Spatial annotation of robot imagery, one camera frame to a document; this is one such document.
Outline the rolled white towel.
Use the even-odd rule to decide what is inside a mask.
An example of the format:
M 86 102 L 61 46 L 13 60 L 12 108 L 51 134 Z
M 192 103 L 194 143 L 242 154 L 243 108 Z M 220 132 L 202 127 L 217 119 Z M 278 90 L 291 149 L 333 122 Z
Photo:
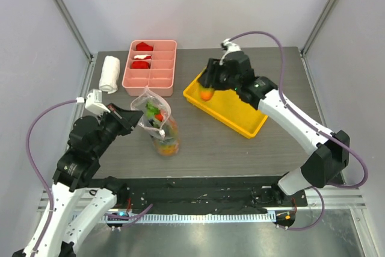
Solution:
M 120 75 L 120 60 L 113 56 L 106 56 L 99 80 L 99 90 L 113 94 L 118 90 L 117 81 Z

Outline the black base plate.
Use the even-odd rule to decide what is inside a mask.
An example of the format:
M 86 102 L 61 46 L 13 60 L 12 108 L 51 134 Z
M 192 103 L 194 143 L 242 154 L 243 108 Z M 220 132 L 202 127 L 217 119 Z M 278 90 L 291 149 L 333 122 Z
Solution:
M 127 185 L 131 208 L 153 209 L 165 214 L 197 212 L 205 205 L 218 209 L 237 207 L 272 208 L 307 206 L 303 190 L 284 195 L 277 186 L 277 176 L 207 177 L 207 178 L 139 178 L 121 179 Z

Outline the fake mango orange green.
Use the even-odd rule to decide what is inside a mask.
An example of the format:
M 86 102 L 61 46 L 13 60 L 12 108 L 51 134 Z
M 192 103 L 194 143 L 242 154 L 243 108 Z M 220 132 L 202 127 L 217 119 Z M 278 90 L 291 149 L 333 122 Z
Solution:
M 215 90 L 213 88 L 205 88 L 203 86 L 199 86 L 199 96 L 200 99 L 207 102 L 212 99 L 214 96 Z

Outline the yellow plastic tray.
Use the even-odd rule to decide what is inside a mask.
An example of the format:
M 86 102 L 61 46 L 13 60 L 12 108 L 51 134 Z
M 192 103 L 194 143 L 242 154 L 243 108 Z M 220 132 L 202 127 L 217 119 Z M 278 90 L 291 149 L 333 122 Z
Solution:
M 254 138 L 268 119 L 267 115 L 242 102 L 232 90 L 216 91 L 209 101 L 203 101 L 197 78 L 183 91 L 183 96 L 189 103 L 247 139 Z

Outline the pink divided organizer tray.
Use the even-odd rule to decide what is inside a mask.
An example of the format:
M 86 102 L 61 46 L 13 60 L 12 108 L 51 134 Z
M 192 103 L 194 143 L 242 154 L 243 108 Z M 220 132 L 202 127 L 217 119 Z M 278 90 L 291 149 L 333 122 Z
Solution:
M 145 87 L 162 97 L 173 94 L 177 43 L 174 40 L 134 40 L 129 48 L 122 87 L 139 96 Z

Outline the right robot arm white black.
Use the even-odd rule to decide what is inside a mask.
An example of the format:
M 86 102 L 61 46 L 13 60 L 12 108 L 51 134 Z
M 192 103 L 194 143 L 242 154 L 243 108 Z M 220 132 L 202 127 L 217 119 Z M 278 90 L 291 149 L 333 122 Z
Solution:
M 334 133 L 303 111 L 294 114 L 295 105 L 279 95 L 278 86 L 269 78 L 254 74 L 244 52 L 231 52 L 221 60 L 209 59 L 198 82 L 204 88 L 233 90 L 240 100 L 278 123 L 308 154 L 307 161 L 283 175 L 272 190 L 277 205 L 287 205 L 305 188 L 323 188 L 348 165 L 349 136 L 343 131 Z

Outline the fake pineapple orange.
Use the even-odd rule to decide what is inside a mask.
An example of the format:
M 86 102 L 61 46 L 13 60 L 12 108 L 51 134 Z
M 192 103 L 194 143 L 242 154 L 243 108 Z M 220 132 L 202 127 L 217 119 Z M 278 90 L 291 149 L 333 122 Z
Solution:
M 157 153 L 162 156 L 173 156 L 179 151 L 179 144 L 155 144 Z

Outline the fake green lettuce leaf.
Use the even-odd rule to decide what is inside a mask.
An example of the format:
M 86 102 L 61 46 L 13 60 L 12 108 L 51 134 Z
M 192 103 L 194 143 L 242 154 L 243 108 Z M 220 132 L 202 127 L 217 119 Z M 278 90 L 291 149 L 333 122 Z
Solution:
M 155 114 L 161 113 L 161 110 L 151 102 L 146 103 L 146 117 L 148 119 L 156 119 Z

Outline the clear zip top bag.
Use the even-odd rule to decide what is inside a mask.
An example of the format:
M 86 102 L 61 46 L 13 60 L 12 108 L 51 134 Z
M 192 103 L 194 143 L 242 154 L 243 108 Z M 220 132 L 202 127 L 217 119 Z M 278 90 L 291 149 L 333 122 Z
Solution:
M 156 119 L 148 119 L 146 117 L 147 102 L 151 102 L 161 110 L 161 114 L 164 117 L 162 122 Z M 146 86 L 141 94 L 131 102 L 131 110 L 141 110 L 144 113 L 138 122 L 138 125 L 149 134 L 154 147 L 157 143 L 178 143 L 180 147 L 177 123 L 171 115 L 171 106 L 163 97 L 156 94 L 154 91 L 151 91 L 150 88 Z

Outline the red fake food top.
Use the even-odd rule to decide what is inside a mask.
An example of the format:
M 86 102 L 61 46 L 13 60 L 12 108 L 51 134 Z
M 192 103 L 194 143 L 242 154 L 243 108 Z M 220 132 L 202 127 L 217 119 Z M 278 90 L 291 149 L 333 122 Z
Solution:
M 136 51 L 153 51 L 153 46 L 147 44 L 146 42 L 139 42 L 136 45 Z

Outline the white red fake food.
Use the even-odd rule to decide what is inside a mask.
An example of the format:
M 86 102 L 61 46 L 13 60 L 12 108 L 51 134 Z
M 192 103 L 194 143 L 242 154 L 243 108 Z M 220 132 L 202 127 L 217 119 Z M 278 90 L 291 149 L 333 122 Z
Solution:
M 138 54 L 133 56 L 134 60 L 149 60 L 151 58 L 152 56 L 150 54 Z

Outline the fake carrot orange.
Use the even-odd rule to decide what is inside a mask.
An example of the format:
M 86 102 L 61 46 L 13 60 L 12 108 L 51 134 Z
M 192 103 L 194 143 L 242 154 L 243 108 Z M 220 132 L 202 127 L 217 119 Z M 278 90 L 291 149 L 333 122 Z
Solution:
M 163 119 L 164 119 L 164 117 L 163 117 L 163 115 L 162 115 L 161 113 L 155 114 L 155 118 L 156 118 L 157 120 L 159 120 L 160 122 L 162 122 Z

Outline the red fake food lower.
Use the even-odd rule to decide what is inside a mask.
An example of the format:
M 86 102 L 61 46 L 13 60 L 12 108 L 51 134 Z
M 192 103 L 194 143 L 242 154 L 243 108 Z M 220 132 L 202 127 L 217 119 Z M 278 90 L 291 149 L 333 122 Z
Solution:
M 136 60 L 132 62 L 131 69 L 150 69 L 150 63 L 144 60 Z

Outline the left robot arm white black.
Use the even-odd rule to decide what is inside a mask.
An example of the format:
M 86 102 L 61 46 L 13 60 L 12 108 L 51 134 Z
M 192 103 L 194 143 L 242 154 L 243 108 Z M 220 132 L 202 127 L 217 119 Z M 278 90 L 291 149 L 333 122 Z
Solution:
M 68 148 L 57 162 L 53 184 L 44 184 L 49 202 L 40 223 L 28 245 L 13 256 L 76 256 L 102 216 L 113 207 L 127 204 L 127 185 L 110 176 L 82 212 L 70 219 L 100 167 L 100 157 L 118 136 L 130 134 L 142 116 L 140 110 L 108 104 L 101 112 L 74 122 Z

